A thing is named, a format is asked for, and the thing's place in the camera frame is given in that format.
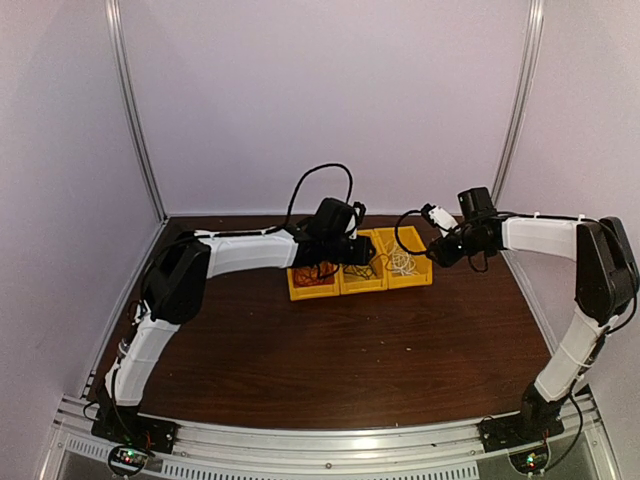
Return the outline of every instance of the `vent grille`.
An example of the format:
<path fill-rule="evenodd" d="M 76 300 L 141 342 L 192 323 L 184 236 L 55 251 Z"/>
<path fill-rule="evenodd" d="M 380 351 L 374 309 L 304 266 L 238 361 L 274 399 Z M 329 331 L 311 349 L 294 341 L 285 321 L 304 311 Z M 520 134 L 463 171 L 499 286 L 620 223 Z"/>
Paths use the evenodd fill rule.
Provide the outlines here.
<path fill-rule="evenodd" d="M 109 449 L 99 443 L 86 440 L 84 438 L 70 437 L 67 443 L 67 450 L 78 453 L 85 457 L 94 458 L 96 460 L 107 461 Z"/>
<path fill-rule="evenodd" d="M 195 465 L 185 465 L 179 462 L 164 461 L 162 474 L 166 478 L 176 480 L 289 480 L 293 477 L 272 475 L 269 477 L 257 475 L 243 475 L 232 473 L 221 473 L 220 470 L 198 467 Z M 479 480 L 478 467 L 475 462 L 468 462 L 450 467 L 430 468 L 414 472 L 411 475 L 399 476 L 348 476 L 350 479 L 358 480 Z"/>

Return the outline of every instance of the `white cable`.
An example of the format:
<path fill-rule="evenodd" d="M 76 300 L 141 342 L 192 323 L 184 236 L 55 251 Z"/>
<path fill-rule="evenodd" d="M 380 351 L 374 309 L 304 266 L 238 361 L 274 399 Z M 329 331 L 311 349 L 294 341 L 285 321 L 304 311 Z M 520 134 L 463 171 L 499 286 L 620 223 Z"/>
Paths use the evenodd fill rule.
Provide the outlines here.
<path fill-rule="evenodd" d="M 390 245 L 393 243 L 393 248 L 389 251 Z M 389 260 L 391 262 L 392 272 L 404 277 L 416 274 L 416 261 L 407 252 L 402 250 L 397 243 L 391 241 L 385 246 L 387 250 Z"/>

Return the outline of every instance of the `robotic arm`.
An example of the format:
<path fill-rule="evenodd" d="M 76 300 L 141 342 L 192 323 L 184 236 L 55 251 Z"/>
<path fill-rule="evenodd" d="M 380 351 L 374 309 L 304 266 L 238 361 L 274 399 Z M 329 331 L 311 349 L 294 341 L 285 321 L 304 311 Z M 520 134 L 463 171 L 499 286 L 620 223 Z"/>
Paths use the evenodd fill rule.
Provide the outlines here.
<path fill-rule="evenodd" d="M 297 225 L 178 235 L 143 274 L 135 320 L 96 391 L 100 408 L 92 433 L 124 445 L 146 450 L 153 445 L 153 450 L 170 453 L 175 424 L 138 416 L 138 409 L 165 346 L 198 314 L 206 280 L 266 267 L 314 267 L 323 262 L 368 265 L 375 248 L 370 237 L 356 233 L 364 213 L 360 203 L 350 206 L 325 198 L 313 217 Z"/>
<path fill-rule="evenodd" d="M 620 219 L 518 215 L 496 211 L 486 188 L 462 192 L 460 224 L 440 207 L 425 205 L 422 216 L 442 236 L 425 255 L 442 267 L 463 257 L 494 256 L 500 250 L 530 251 L 576 262 L 576 308 L 571 326 L 547 366 L 529 385 L 520 412 L 483 421 L 485 451 L 512 448 L 562 433 L 560 408 L 596 360 L 619 315 L 637 302 L 638 269 Z"/>

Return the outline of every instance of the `aluminum frame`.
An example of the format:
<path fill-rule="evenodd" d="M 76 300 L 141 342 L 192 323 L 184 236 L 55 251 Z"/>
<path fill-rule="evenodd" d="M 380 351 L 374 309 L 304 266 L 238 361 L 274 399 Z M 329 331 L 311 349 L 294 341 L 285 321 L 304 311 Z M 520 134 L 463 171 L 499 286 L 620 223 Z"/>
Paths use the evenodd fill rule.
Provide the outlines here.
<path fill-rule="evenodd" d="M 140 113 L 136 104 L 135 95 L 133 93 L 133 84 L 131 82 L 131 72 L 129 70 L 129 61 L 127 59 L 127 50 L 125 46 L 124 32 L 122 30 L 122 21 L 120 19 L 120 2 L 119 0 L 106 0 L 105 7 L 107 12 L 107 24 L 109 27 L 109 35 L 116 60 L 116 68 L 118 71 L 118 80 L 122 91 L 125 113 L 133 146 L 136 151 L 136 157 L 140 164 L 142 179 L 151 200 L 154 214 L 158 222 L 167 219 L 167 213 L 162 203 L 158 183 L 153 173 L 153 167 L 149 160 L 149 152 L 142 131 L 140 121 Z"/>
<path fill-rule="evenodd" d="M 578 404 L 599 478 L 618 480 L 596 404 L 590 395 L 579 397 Z M 103 459 L 104 452 L 111 448 L 111 443 L 90 435 L 91 422 L 82 415 L 84 405 L 85 400 L 69 396 L 62 399 L 40 480 L 58 478 L 65 452 L 79 453 L 79 443 L 88 445 L 80 454 L 96 460 Z M 95 407 L 87 409 L 89 416 L 95 412 Z M 554 438 L 571 438 L 578 427 L 577 411 L 569 403 L 561 417 L 566 431 Z M 158 454 L 149 473 L 186 478 L 170 473 L 182 468 L 194 472 L 193 478 L 198 472 L 203 477 L 211 471 L 228 474 L 229 478 L 267 476 L 272 480 L 410 477 L 412 473 L 471 465 L 505 455 L 505 451 L 484 452 L 476 427 L 480 420 L 365 430 L 268 430 L 174 420 L 179 426 L 174 453 Z"/>
<path fill-rule="evenodd" d="M 516 98 L 513 103 L 511 120 L 502 149 L 502 156 L 498 164 L 498 171 L 491 189 L 491 198 L 494 204 L 498 204 L 504 189 L 509 168 L 515 154 L 518 137 L 524 122 L 525 109 L 533 84 L 533 77 L 538 64 L 538 54 L 542 40 L 542 27 L 544 24 L 544 3 L 545 0 L 531 0 L 529 7 L 529 21 L 527 23 L 527 33 L 525 36 L 524 51 L 522 52 L 522 63 L 520 65 L 520 77 L 516 89 Z"/>

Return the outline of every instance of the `bundled wire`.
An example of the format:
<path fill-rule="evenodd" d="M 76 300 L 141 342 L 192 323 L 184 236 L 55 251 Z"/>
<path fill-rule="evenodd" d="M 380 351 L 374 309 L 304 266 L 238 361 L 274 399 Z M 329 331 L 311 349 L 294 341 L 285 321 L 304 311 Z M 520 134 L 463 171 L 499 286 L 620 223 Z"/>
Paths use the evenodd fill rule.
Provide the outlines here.
<path fill-rule="evenodd" d="M 353 275 L 363 280 L 373 280 L 378 277 L 375 268 L 373 268 L 373 260 L 369 265 L 347 265 L 344 267 L 345 275 Z"/>
<path fill-rule="evenodd" d="M 338 273 L 339 265 L 323 262 L 315 267 L 293 268 L 293 285 L 295 287 L 317 287 L 320 285 L 333 285 L 333 276 Z"/>
<path fill-rule="evenodd" d="M 416 270 L 416 261 L 413 256 L 400 247 L 397 242 L 391 241 L 385 246 L 385 250 L 389 252 L 387 255 L 387 270 L 403 277 L 409 277 L 418 273 Z"/>

